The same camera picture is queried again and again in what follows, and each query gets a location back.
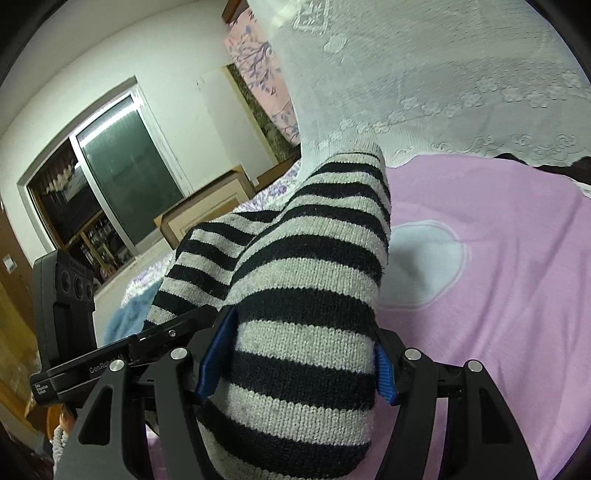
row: sliding door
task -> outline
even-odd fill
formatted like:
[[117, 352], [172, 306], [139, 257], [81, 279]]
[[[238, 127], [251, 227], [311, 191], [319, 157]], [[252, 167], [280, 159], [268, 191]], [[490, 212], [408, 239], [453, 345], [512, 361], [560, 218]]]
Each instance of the sliding door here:
[[129, 92], [70, 136], [92, 190], [134, 254], [153, 244], [154, 218], [183, 198], [142, 106], [141, 97]]

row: white lace bedspread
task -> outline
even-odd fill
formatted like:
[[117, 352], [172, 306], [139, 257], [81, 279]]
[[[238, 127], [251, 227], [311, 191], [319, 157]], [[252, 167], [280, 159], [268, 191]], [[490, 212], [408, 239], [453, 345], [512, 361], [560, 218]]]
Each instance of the white lace bedspread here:
[[280, 59], [302, 176], [352, 139], [419, 154], [591, 153], [591, 85], [524, 0], [250, 0]]

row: black and white striped sock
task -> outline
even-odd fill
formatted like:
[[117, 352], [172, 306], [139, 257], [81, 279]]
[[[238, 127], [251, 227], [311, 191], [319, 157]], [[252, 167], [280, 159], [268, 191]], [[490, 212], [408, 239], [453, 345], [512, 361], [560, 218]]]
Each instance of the black and white striped sock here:
[[379, 148], [354, 144], [281, 210], [201, 223], [179, 246], [147, 326], [238, 306], [231, 368], [198, 416], [226, 480], [339, 478], [364, 458], [390, 208]]

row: window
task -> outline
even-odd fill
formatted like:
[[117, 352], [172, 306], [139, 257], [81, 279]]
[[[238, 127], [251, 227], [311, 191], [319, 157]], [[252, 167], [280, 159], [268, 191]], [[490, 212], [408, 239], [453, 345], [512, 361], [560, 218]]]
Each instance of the window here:
[[70, 137], [103, 209], [137, 247], [154, 218], [183, 198], [140, 116], [140, 102], [124, 96]]
[[160, 238], [154, 219], [188, 182], [134, 86], [88, 117], [26, 182], [56, 247], [98, 286]]

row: screw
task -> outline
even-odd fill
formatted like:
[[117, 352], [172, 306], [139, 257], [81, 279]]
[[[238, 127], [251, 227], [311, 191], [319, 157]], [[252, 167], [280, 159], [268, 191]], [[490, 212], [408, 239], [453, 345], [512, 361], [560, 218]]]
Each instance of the screw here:
[[182, 360], [187, 356], [188, 352], [186, 348], [178, 347], [175, 348], [172, 352], [170, 352], [170, 356], [173, 360]]
[[416, 348], [409, 348], [404, 352], [404, 356], [409, 360], [419, 360], [422, 354]]
[[112, 372], [118, 372], [125, 366], [125, 362], [121, 359], [113, 360], [109, 365], [109, 370]]
[[470, 360], [468, 362], [468, 370], [470, 372], [475, 372], [475, 373], [482, 372], [483, 368], [484, 367], [482, 366], [482, 364], [478, 360]]

